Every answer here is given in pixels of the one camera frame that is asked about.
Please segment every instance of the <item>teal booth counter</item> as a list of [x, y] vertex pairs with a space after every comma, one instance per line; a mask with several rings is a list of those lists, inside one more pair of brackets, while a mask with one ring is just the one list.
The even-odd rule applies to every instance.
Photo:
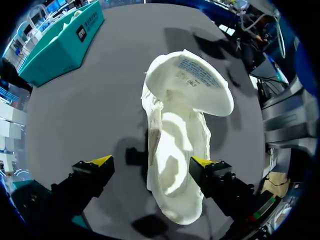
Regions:
[[87, 49], [105, 18], [98, 1], [72, 12], [49, 27], [30, 52], [19, 75], [39, 87], [81, 66]]

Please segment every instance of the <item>white garment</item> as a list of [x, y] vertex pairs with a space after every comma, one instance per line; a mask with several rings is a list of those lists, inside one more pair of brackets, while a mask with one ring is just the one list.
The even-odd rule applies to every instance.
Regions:
[[210, 159], [211, 133], [202, 112], [232, 112], [228, 83], [195, 54], [173, 52], [151, 63], [141, 99], [149, 127], [147, 189], [170, 220], [191, 224], [202, 213], [204, 195], [189, 174], [190, 157]]

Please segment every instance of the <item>gray table surface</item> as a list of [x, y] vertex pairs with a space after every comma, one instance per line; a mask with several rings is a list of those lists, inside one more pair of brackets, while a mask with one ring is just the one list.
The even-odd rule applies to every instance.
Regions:
[[[126, 240], [218, 239], [232, 220], [211, 199], [203, 201], [196, 222], [175, 224], [147, 191], [145, 169], [131, 161], [146, 156], [147, 116], [140, 99], [144, 72], [158, 55], [187, 49], [225, 77], [234, 98], [230, 116], [205, 115], [212, 133], [211, 159], [226, 161], [244, 182], [258, 184], [265, 156], [263, 121], [242, 61], [233, 56], [218, 27], [197, 9], [135, 4], [106, 9], [104, 16], [82, 67], [32, 93], [26, 128], [32, 177], [49, 188], [68, 177], [78, 161], [112, 154], [115, 174], [84, 211], [95, 232]], [[140, 154], [126, 154], [130, 148]], [[144, 220], [148, 226], [139, 231]]]

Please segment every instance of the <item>black label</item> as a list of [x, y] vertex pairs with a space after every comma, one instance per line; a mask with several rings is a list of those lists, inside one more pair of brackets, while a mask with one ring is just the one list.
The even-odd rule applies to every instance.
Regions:
[[83, 25], [81, 25], [76, 31], [76, 34], [78, 35], [80, 41], [83, 43], [85, 40], [87, 33]]

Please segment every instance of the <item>gray machine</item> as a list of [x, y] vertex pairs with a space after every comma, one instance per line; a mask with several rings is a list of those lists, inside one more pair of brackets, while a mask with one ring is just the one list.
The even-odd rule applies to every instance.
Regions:
[[262, 107], [265, 143], [274, 149], [300, 149], [311, 157], [317, 147], [317, 99], [296, 77], [279, 95]]

